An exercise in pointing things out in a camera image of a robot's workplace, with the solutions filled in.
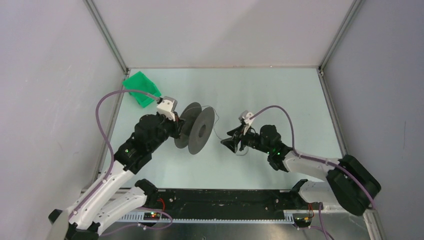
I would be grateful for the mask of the dark grey cable spool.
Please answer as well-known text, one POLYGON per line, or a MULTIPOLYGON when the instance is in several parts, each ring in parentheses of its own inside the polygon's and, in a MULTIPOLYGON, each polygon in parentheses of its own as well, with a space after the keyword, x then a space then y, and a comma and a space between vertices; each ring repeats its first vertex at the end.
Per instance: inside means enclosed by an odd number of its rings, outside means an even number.
POLYGON ((202 107, 198 102, 190 103, 182 112, 180 137, 174 140, 178 149, 188 148, 191 155, 198 154, 212 133, 215 112, 211 106, 202 107))

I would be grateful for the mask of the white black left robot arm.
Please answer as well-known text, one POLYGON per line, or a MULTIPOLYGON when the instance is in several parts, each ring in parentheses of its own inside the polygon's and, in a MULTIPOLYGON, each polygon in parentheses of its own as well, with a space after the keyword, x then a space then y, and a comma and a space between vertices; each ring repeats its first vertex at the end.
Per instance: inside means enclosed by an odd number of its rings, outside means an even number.
POLYGON ((53 210, 48 219, 49 240, 97 240, 113 223, 128 212, 158 202, 155 186, 142 179, 123 196, 109 202, 126 182, 153 158, 168 138, 179 138, 185 120, 175 112, 147 114, 139 119, 134 132, 112 155, 107 171, 71 206, 53 210))

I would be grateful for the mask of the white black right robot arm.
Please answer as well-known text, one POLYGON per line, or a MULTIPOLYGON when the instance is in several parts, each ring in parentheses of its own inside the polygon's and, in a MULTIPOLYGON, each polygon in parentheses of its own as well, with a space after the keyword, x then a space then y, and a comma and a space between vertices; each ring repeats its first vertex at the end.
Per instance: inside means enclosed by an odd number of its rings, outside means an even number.
POLYGON ((361 216, 375 208, 374 199, 381 191, 380 183, 354 156, 318 158, 296 151, 281 140, 275 125, 264 125, 259 132, 242 124, 227 132, 221 144, 233 153, 248 147, 265 153, 269 165, 276 171, 301 173, 326 182, 331 202, 347 212, 361 216))

